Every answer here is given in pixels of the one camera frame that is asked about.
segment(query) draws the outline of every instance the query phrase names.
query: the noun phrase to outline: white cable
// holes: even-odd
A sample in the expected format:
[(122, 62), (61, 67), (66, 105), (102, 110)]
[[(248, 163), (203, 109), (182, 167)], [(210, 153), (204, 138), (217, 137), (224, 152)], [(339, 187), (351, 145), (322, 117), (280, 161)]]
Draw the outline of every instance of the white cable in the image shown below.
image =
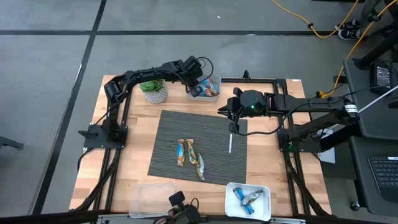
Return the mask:
[(364, 108), (360, 109), (358, 112), (362, 112), (364, 111), (366, 108), (372, 106), (375, 102), (379, 101), (381, 98), (387, 96), (388, 94), (390, 94), (392, 91), (396, 90), (398, 88), (398, 86), (395, 86), (393, 89), (389, 90), (387, 93), (379, 96), (377, 99), (373, 100), (372, 102), (370, 102), (370, 104), (366, 105)]

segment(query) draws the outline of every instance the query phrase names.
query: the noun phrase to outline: white tray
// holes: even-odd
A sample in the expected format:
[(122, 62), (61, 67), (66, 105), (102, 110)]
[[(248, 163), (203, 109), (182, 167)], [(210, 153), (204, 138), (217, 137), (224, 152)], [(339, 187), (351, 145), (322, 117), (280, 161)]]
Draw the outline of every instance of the white tray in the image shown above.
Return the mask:
[[(232, 191), (235, 187), (241, 187), (244, 195), (248, 195), (256, 190), (264, 191), (257, 200), (250, 204), (254, 209), (253, 214), (248, 215), (244, 208), (240, 206), (241, 201)], [(225, 191), (225, 214), (229, 217), (268, 221), (271, 218), (271, 191), (268, 187), (260, 185), (229, 183)]]

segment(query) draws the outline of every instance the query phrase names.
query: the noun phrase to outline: gray floor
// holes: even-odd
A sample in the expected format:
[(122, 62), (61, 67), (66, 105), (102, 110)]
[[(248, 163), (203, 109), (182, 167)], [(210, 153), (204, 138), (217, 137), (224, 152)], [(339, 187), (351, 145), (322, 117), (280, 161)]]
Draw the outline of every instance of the gray floor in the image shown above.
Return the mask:
[[(0, 29), (91, 30), (100, 2), (3, 0)], [(318, 30), (332, 30), (352, 6), (311, 0), (279, 2), (314, 22)], [(375, 28), (387, 24), (389, 19), (386, 15)], [(99, 30), (308, 29), (300, 19), (270, 1), (108, 0)], [(25, 142), (21, 151), (1, 149), (0, 217), (30, 213), (88, 38), (0, 35), (0, 135)], [(355, 54), (365, 54), (377, 42), (364, 42)], [(318, 90), (333, 87), (332, 77), (337, 75), (353, 44), (337, 37), (297, 35), (97, 35), (43, 212), (68, 210), (83, 145), (77, 131), (86, 129), (91, 121), (103, 75), (160, 65), (189, 55), (206, 56), (215, 64), (215, 74), (222, 77), (241, 77), (247, 69), (252, 77), (299, 78), (305, 94), (313, 96)], [(397, 223), (396, 218), (371, 215), (365, 209), (352, 212), (348, 204), (356, 197), (353, 184), (340, 179), (325, 181), (335, 215)]]

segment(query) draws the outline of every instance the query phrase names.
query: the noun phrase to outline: potted plant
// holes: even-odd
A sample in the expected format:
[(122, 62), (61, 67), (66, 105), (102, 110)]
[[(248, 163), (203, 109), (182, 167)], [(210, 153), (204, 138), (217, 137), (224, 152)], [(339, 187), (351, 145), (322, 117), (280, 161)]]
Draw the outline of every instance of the potted plant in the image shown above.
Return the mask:
[(167, 98), (165, 80), (153, 80), (139, 85), (145, 94), (145, 99), (151, 103), (161, 103)]

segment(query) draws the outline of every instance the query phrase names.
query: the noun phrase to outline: white plant pot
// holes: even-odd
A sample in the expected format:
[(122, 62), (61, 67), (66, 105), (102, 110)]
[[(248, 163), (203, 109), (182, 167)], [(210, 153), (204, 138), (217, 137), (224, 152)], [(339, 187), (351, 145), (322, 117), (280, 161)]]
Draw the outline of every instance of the white plant pot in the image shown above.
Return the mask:
[(167, 98), (167, 89), (166, 86), (163, 86), (163, 88), (157, 92), (148, 92), (144, 94), (145, 99), (147, 99), (147, 101), (149, 101), (150, 103), (163, 103)]

